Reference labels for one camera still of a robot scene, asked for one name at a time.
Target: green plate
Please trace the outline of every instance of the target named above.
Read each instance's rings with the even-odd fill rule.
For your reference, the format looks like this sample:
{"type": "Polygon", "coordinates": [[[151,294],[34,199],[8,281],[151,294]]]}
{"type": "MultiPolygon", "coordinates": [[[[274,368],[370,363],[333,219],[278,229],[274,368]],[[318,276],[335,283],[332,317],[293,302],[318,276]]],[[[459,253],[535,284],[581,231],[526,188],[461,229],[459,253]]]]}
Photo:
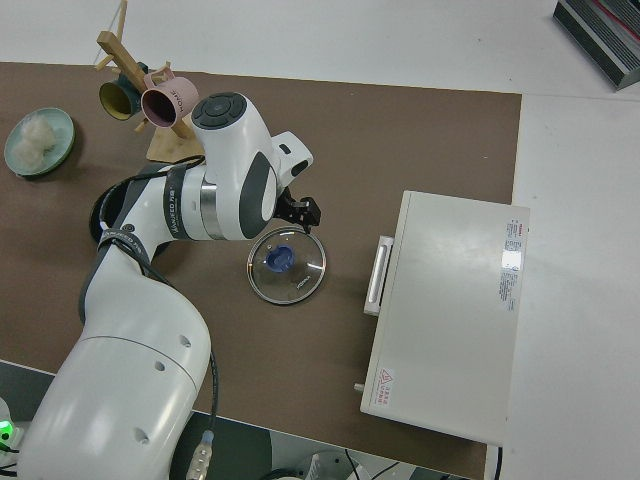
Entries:
{"type": "Polygon", "coordinates": [[[41,108],[35,112],[31,112],[29,115],[20,120],[20,123],[14,127],[7,138],[7,143],[4,145],[4,160],[7,166],[18,175],[23,177],[30,177],[34,175],[42,175],[50,172],[62,162],[69,155],[73,141],[75,139],[75,129],[73,128],[73,122],[67,112],[60,110],[59,108],[41,108]],[[38,170],[29,170],[16,159],[13,155],[14,147],[22,139],[22,125],[31,116],[40,114],[44,115],[44,118],[49,122],[51,128],[53,128],[53,134],[56,137],[56,144],[53,148],[44,152],[44,165],[38,170]]]}

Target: white table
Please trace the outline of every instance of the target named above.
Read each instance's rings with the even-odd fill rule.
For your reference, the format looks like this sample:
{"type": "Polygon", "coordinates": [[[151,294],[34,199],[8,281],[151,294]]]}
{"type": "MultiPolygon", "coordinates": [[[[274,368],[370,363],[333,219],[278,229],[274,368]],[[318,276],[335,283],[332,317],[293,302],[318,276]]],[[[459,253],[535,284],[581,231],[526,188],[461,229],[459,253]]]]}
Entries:
{"type": "MultiPolygon", "coordinates": [[[[117,4],[4,2],[0,60],[91,63],[117,4]]],[[[131,0],[124,42],[178,70],[523,93],[513,203],[532,229],[502,478],[638,478],[640,85],[614,93],[554,6],[131,0]]]]}

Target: white sticker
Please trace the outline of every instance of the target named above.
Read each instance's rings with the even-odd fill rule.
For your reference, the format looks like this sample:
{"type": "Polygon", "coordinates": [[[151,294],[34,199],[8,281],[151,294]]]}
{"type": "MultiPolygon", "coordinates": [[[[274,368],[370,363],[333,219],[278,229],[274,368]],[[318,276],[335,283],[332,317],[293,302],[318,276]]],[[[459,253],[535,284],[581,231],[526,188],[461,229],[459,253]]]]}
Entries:
{"type": "Polygon", "coordinates": [[[373,405],[376,407],[388,407],[391,402],[391,391],[395,381],[396,372],[391,368],[378,369],[376,389],[373,405]]]}
{"type": "Polygon", "coordinates": [[[509,312],[515,310],[518,302],[515,290],[522,270],[522,233],[525,228],[524,224],[515,218],[507,223],[498,295],[502,306],[509,312]]]}

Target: green mug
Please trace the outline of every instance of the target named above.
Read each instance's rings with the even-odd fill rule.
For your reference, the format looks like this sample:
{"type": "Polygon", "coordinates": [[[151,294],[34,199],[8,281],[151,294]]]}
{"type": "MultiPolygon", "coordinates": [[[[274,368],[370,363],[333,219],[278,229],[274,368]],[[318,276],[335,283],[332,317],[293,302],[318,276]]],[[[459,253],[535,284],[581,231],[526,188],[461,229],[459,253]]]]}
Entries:
{"type": "MultiPolygon", "coordinates": [[[[138,65],[145,74],[148,73],[149,67],[142,62],[138,65]]],[[[123,73],[117,79],[103,83],[99,95],[102,108],[116,120],[128,120],[141,109],[142,94],[123,73]]]]}

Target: brown mat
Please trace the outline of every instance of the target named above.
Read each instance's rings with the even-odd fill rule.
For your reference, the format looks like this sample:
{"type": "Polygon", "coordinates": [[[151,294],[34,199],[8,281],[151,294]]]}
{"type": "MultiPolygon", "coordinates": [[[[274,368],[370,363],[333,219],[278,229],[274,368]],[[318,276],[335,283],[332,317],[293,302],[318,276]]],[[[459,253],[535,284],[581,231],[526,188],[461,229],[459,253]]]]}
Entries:
{"type": "MultiPolygon", "coordinates": [[[[360,413],[375,319],[362,313],[381,234],[403,190],[510,203],[520,96],[190,73],[201,96],[252,99],[273,135],[291,130],[316,163],[292,185],[322,209],[328,255],[319,290],[277,307],[246,278],[252,242],[176,243],[157,268],[209,324],[221,370],[220,414],[246,423],[481,478],[485,446],[360,413]]],[[[102,111],[86,66],[0,64],[0,138],[28,112],[67,111],[67,161],[27,181],[0,167],[0,357],[55,372],[78,338],[80,287],[94,258],[87,220],[109,185],[137,172],[153,130],[102,111]]],[[[280,226],[273,222],[270,228],[280,226]]],[[[209,408],[210,383],[196,408],[209,408]]]]}

